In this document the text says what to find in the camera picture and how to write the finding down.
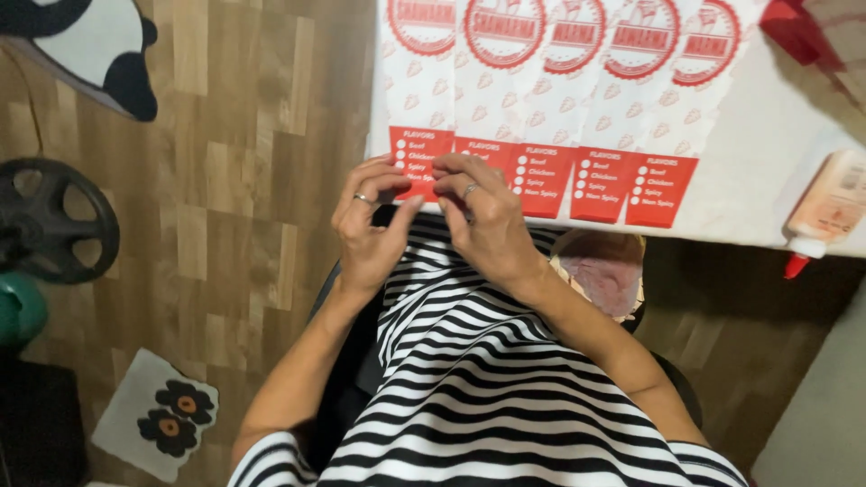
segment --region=black weight plate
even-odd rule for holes
[[[38,171],[42,179],[36,192],[23,197],[15,189],[21,171]],[[92,221],[73,220],[63,209],[63,196],[75,186],[96,212]],[[108,271],[120,247],[120,227],[114,210],[100,189],[73,167],[50,159],[13,159],[0,164],[0,219],[4,227],[22,230],[22,247],[29,253],[19,269],[47,282],[78,284],[93,281]],[[99,259],[86,266],[72,247],[80,240],[98,239]],[[37,256],[50,261],[49,269]]]

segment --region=red bottle cap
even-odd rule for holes
[[[791,258],[788,259],[788,265],[785,266],[785,279],[793,279],[803,270],[803,267],[809,263],[809,257],[791,253]]]

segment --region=red label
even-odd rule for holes
[[[634,153],[579,147],[572,194],[572,218],[616,223],[631,189]]]
[[[617,25],[604,68],[625,80],[652,75],[670,59],[679,37],[680,14],[671,0],[637,0],[631,16]]]
[[[541,0],[469,0],[463,19],[469,49],[491,68],[523,64],[541,45],[545,28]]]
[[[698,159],[636,154],[625,223],[670,228]]]
[[[693,87],[706,83],[731,63],[740,45],[740,24],[734,9],[721,0],[704,0],[686,22],[686,48],[674,66],[674,83]]]
[[[468,137],[454,138],[454,152],[478,156],[490,167],[496,167],[507,172],[511,164],[511,152],[517,144],[492,140],[470,139]]]
[[[423,194],[428,202],[435,202],[433,194],[432,161],[451,152],[454,133],[447,130],[426,128],[390,127],[391,153],[397,160],[395,166],[403,168],[403,174],[412,180],[412,187],[397,199],[407,199]]]
[[[524,215],[556,218],[574,151],[573,147],[538,144],[515,147],[505,178],[511,191],[520,195]]]
[[[454,0],[388,0],[388,23],[409,51],[439,55],[454,46],[456,9]]]
[[[544,69],[554,75],[573,73],[592,60],[604,39],[604,6],[599,0],[565,0],[558,9],[553,40]]]

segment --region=glue bottle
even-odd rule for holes
[[[827,157],[788,219],[794,237],[785,279],[796,277],[809,259],[823,257],[827,245],[843,241],[860,223],[864,176],[866,154],[846,149]]]

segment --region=red shawarma logo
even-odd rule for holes
[[[463,19],[466,43],[491,68],[520,66],[541,45],[542,0],[469,0]]]
[[[454,0],[388,0],[388,23],[394,36],[418,55],[440,55],[454,46]]]
[[[624,80],[652,75],[670,59],[679,36],[680,14],[671,0],[637,0],[617,25],[604,68]]]
[[[674,83],[698,86],[719,75],[740,45],[740,23],[734,9],[721,0],[704,0],[686,22],[686,48],[674,64]]]
[[[562,0],[544,69],[554,75],[573,73],[592,60],[604,39],[606,19],[599,0]]]

